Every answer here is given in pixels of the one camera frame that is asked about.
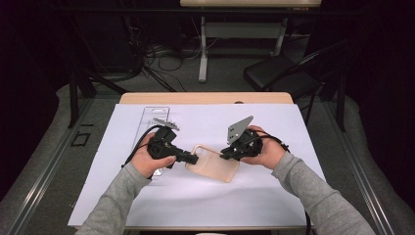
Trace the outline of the person's right hand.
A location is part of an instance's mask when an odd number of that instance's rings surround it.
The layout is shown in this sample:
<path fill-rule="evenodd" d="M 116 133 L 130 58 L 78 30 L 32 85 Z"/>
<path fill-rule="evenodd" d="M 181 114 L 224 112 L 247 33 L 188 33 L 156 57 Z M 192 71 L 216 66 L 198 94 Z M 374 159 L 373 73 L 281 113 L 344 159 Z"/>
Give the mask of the person's right hand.
<path fill-rule="evenodd" d="M 262 149 L 256 157 L 244 157 L 241 161 L 248 165 L 262 165 L 273 170 L 285 155 L 286 150 L 261 127 L 250 125 L 249 130 L 261 137 Z"/>

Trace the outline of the black chair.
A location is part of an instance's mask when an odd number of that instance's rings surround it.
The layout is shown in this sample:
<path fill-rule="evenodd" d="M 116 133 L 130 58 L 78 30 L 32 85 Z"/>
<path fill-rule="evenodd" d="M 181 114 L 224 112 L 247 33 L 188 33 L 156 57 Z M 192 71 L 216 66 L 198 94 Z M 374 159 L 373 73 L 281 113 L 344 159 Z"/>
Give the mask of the black chair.
<path fill-rule="evenodd" d="M 308 123 L 317 91 L 345 66 L 348 41 L 315 51 L 298 62 L 285 55 L 270 57 L 244 69 L 244 80 L 255 91 L 286 92 L 294 101 L 309 96 Z"/>

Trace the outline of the beige phone case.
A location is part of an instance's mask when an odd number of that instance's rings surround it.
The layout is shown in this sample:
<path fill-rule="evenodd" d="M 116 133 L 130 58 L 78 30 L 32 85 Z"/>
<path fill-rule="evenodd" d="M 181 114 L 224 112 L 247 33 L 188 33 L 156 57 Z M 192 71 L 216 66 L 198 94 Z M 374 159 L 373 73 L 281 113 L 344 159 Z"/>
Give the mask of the beige phone case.
<path fill-rule="evenodd" d="M 238 161 L 224 160 L 219 152 L 201 144 L 193 148 L 192 154 L 199 159 L 195 164 L 185 164 L 188 171 L 225 183 L 232 181 L 240 166 Z"/>

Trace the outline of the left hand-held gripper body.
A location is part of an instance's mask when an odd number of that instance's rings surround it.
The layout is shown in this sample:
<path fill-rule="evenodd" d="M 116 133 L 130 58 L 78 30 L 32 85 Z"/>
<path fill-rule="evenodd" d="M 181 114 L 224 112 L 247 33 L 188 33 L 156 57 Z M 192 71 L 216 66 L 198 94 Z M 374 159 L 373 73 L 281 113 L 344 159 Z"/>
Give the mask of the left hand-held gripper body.
<path fill-rule="evenodd" d="M 154 160 L 164 159 L 169 156 L 178 159 L 180 151 L 172 144 L 172 141 L 176 137 L 175 130 L 178 130 L 179 127 L 174 122 L 158 117 L 154 117 L 154 121 L 157 123 L 156 128 L 158 130 L 148 143 L 148 153 Z"/>

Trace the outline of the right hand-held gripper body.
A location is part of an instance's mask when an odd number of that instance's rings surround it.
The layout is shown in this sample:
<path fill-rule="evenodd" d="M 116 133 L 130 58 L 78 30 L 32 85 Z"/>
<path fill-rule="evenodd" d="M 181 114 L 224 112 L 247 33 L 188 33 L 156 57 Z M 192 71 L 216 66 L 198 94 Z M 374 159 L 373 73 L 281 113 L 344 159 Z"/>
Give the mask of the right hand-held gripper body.
<path fill-rule="evenodd" d="M 227 144 L 237 149 L 244 157 L 255 157 L 262 149 L 262 142 L 258 134 L 248 129 L 253 116 L 248 116 L 228 127 Z"/>

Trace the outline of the black metal stand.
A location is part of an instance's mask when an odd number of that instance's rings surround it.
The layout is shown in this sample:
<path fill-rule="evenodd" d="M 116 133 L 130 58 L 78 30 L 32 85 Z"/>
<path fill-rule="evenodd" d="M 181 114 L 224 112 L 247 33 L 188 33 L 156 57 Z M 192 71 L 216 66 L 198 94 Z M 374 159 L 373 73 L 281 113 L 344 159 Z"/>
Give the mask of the black metal stand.
<path fill-rule="evenodd" d="M 70 122 L 69 128 L 73 128 L 79 119 L 80 108 L 78 103 L 78 92 L 81 92 L 87 99 L 95 98 L 97 90 L 93 82 L 97 81 L 104 86 L 112 89 L 117 94 L 124 94 L 126 90 L 116 85 L 112 81 L 98 75 L 92 70 L 76 70 L 69 77 L 69 105 L 70 105 Z"/>
<path fill-rule="evenodd" d="M 336 123 L 341 131 L 345 129 L 345 101 L 346 101 L 346 76 L 342 73 L 332 74 L 324 84 L 320 93 L 322 101 L 336 99 Z"/>

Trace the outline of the white table sheet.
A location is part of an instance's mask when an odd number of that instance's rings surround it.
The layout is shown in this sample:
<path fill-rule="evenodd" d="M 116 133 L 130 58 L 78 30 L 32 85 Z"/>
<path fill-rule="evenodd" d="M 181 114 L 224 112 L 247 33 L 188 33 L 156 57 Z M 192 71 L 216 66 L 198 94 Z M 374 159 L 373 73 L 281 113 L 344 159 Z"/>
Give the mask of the white table sheet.
<path fill-rule="evenodd" d="M 80 226 L 121 169 L 143 131 L 149 105 L 117 105 L 69 219 Z M 322 168 L 300 110 L 289 104 L 167 105 L 178 127 L 175 145 L 192 150 L 203 144 L 219 151 L 229 125 L 252 117 L 255 125 L 281 139 L 316 173 Z M 231 182 L 207 178 L 177 163 L 145 186 L 131 206 L 126 225 L 140 229 L 301 227 L 300 200 L 260 165 L 241 164 Z"/>

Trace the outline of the clear plastic storage box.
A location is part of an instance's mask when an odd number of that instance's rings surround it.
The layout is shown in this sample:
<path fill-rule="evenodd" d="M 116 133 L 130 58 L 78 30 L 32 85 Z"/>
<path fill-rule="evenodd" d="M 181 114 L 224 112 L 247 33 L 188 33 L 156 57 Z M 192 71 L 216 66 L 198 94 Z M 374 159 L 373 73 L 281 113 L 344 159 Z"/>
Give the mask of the clear plastic storage box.
<path fill-rule="evenodd" d="M 154 118 L 167 120 L 168 112 L 169 109 L 167 107 L 146 107 L 144 109 L 139 121 L 139 127 L 136 134 L 137 142 L 135 143 L 132 151 L 132 158 L 134 157 L 134 154 L 138 150 L 139 144 L 144 139 L 144 137 L 150 133 L 154 133 L 154 135 L 156 134 L 155 131 L 158 129 L 156 128 L 157 123 L 154 121 Z"/>

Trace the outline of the aluminium floor rail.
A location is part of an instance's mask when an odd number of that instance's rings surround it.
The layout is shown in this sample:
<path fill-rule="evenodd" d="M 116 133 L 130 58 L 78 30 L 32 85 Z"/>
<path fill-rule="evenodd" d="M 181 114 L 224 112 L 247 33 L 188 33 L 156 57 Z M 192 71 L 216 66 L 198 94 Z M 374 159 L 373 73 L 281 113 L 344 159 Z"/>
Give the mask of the aluminium floor rail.
<path fill-rule="evenodd" d="M 363 200 L 372 216 L 372 219 L 377 227 L 380 235 L 395 235 L 391 223 L 389 222 L 380 201 L 369 182 L 369 179 L 362 167 L 362 164 L 357 156 L 348 136 L 343 132 L 337 123 L 336 111 L 332 104 L 323 102 L 322 106 L 329 117 L 329 121 L 332 124 L 337 137 L 340 139 L 341 145 L 346 153 L 347 162 L 350 167 L 350 171 L 356 181 L 359 191 L 363 197 Z"/>
<path fill-rule="evenodd" d="M 6 235 L 22 235 L 38 204 L 53 180 L 64 152 L 74 139 L 80 123 L 88 114 L 94 99 L 83 100 L 78 118 L 70 124 L 69 104 L 62 103 L 39 145 L 23 168 L 12 189 L 8 192 L 4 205 L 12 210 L 12 219 Z"/>

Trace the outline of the desk with white legs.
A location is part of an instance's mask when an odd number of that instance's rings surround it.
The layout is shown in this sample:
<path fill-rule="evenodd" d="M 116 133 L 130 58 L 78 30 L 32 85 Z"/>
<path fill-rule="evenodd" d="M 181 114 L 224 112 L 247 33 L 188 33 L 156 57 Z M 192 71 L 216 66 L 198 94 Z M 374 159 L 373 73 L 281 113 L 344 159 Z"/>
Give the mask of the desk with white legs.
<path fill-rule="evenodd" d="M 180 0 L 181 7 L 192 10 L 308 10 L 319 8 L 322 0 Z M 199 82 L 206 82 L 208 77 L 208 38 L 274 38 L 276 39 L 274 55 L 281 51 L 283 38 L 287 28 L 287 18 L 282 20 L 221 20 L 210 21 L 201 17 L 201 60 Z"/>

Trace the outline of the person's left hand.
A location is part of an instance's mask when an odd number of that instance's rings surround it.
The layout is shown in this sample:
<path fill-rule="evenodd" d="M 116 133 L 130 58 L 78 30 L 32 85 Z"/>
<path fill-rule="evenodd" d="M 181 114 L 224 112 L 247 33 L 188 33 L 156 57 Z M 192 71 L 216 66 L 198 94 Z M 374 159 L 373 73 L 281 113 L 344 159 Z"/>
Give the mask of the person's left hand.
<path fill-rule="evenodd" d="M 174 156 L 167 156 L 162 159 L 153 159 L 147 151 L 147 146 L 150 140 L 154 137 L 154 133 L 150 133 L 144 137 L 139 144 L 139 148 L 130 161 L 134 167 L 146 178 L 149 178 L 153 173 L 163 167 L 173 165 L 176 158 Z"/>

